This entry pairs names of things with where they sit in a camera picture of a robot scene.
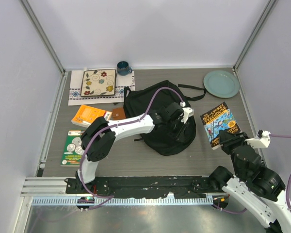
plate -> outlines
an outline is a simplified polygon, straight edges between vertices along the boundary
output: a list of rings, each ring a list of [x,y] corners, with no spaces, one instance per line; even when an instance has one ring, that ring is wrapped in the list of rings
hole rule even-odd
[[[210,94],[220,98],[231,98],[235,96],[240,89],[237,78],[224,70],[209,72],[204,77],[204,86]]]

gray tabletop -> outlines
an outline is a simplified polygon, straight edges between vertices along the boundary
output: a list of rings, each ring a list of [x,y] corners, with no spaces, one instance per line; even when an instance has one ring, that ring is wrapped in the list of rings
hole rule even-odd
[[[155,69],[135,70],[136,90],[142,90],[163,80],[169,80],[174,84],[187,84],[198,87],[203,86],[204,76],[216,69]],[[51,140],[48,157],[44,169],[44,177],[73,177],[76,167],[61,166],[61,158],[64,150],[67,132],[69,130],[84,129],[73,125],[71,119],[80,106],[68,107],[70,75],[68,76],[65,90],[57,116],[53,137]],[[186,96],[198,96],[202,91],[181,88]],[[109,155],[99,162],[96,171],[97,176],[169,176],[169,175],[209,175],[219,165],[225,166],[233,172],[229,155],[221,150],[212,150],[200,120],[200,115],[225,101],[235,116],[241,130],[252,136],[249,121],[243,106],[242,98],[238,93],[230,99],[220,99],[207,93],[199,101],[191,102],[196,120],[196,138],[183,152],[162,156],[148,147],[143,141],[134,142],[140,136],[135,135],[116,142]],[[112,110],[123,106],[95,104],[96,108]]]

book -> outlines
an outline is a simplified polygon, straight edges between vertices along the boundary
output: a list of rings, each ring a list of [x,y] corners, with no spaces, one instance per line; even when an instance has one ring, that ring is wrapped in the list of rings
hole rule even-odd
[[[72,124],[88,128],[98,117],[104,117],[106,120],[110,120],[111,115],[112,112],[88,105],[81,105],[71,122]]]
[[[219,131],[226,130],[229,133],[241,132],[235,117],[225,102],[200,116],[207,133],[208,140],[213,150],[220,147]]]
[[[83,73],[81,96],[112,96],[115,92],[115,79],[115,69],[86,70]]]
[[[82,149],[81,135],[85,130],[70,130],[68,132],[61,166],[79,166],[84,153]]]

black backpack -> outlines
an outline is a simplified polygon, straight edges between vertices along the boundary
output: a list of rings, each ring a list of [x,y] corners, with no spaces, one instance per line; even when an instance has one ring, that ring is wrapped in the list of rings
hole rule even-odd
[[[181,95],[182,99],[186,102],[186,107],[190,107],[188,100],[200,100],[206,94],[206,90],[204,88],[179,84],[178,87],[192,88],[204,91],[204,94],[201,96],[197,96],[194,98],[186,97],[176,85],[172,84],[168,80],[157,83],[141,91],[131,91],[129,87],[125,87],[124,111],[126,117],[136,117],[143,114],[146,111],[146,108],[148,107],[154,93],[159,88],[164,86],[177,91]],[[179,97],[172,91],[162,90],[157,94],[150,109],[159,110],[162,106],[168,107],[173,102],[180,103]],[[182,142],[177,141],[174,137],[169,136],[169,134],[166,133],[166,131],[169,131],[169,129],[167,128],[167,126],[164,125],[160,126],[150,133],[141,134],[141,137],[149,147],[151,147],[161,155],[178,154],[186,149],[193,142],[196,135],[196,123],[194,117],[190,117],[187,123],[188,126],[184,131],[184,141]]]

white placemat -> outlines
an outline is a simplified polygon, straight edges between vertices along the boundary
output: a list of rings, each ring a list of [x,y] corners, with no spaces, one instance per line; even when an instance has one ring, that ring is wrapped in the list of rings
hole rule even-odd
[[[71,72],[68,106],[124,102],[124,87],[129,86],[132,91],[135,90],[135,72],[133,71],[126,76],[117,75],[114,96],[81,97],[83,72],[83,70]]]

